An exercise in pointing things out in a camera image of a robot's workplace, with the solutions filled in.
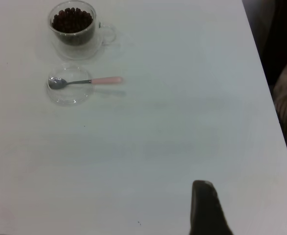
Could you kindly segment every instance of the glass cup of coffee beans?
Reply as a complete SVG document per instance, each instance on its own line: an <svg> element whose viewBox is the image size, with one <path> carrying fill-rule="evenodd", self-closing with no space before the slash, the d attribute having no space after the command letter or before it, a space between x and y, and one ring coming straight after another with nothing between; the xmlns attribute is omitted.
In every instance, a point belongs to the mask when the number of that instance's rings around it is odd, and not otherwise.
<svg viewBox="0 0 287 235"><path fill-rule="evenodd" d="M67 1L51 10L48 24L62 43L81 46L89 42L96 32L96 13L86 2Z"/></svg>

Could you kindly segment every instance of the coffee bean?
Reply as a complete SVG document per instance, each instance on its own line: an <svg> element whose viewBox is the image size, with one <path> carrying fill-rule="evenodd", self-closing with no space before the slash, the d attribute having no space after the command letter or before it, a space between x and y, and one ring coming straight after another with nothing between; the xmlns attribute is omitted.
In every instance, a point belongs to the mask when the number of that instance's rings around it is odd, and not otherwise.
<svg viewBox="0 0 287 235"><path fill-rule="evenodd" d="M80 8L66 8L59 11L59 15L54 16L51 25L54 29L64 33L80 32L92 23L93 18L90 13L81 11Z"/></svg>

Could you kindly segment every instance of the metal spoon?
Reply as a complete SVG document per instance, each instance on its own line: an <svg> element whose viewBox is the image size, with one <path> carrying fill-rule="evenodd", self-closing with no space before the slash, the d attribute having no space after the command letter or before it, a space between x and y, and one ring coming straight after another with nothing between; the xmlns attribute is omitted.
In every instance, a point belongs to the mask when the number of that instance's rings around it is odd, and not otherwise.
<svg viewBox="0 0 287 235"><path fill-rule="evenodd" d="M103 77L96 78L91 80L83 80L83 81L74 81L74 82L66 82L65 79L60 77L51 77L48 80L48 85L51 89L57 90L66 87L69 84L114 84L121 83L123 81L122 77Z"/></svg>

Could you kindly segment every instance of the glass mug handle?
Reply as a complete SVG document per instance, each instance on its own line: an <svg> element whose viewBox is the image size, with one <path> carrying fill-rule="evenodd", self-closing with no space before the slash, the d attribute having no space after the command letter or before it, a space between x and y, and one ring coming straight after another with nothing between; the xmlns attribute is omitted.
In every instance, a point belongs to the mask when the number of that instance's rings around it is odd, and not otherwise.
<svg viewBox="0 0 287 235"><path fill-rule="evenodd" d="M110 23L99 23L99 28L101 30L110 31L110 33L103 34L103 42L102 45L109 45L116 39L116 29Z"/></svg>

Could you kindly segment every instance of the glass cup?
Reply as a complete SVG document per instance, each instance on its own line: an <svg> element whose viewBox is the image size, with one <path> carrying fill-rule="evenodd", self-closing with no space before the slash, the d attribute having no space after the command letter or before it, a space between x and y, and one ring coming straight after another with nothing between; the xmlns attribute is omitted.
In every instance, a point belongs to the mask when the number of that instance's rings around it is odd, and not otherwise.
<svg viewBox="0 0 287 235"><path fill-rule="evenodd" d="M61 10L73 7L90 13L93 19L92 23L86 29L76 33L63 33L53 28L54 16L58 15ZM52 44L57 52L61 56L75 60L87 59L95 54L104 40L102 35L103 28L109 29L113 35L113 37L110 37L110 40L105 40L106 44L114 41L116 37L114 27L110 24L99 23L95 9L90 4L79 0L66 1L55 6L48 16L48 26L51 29Z"/></svg>

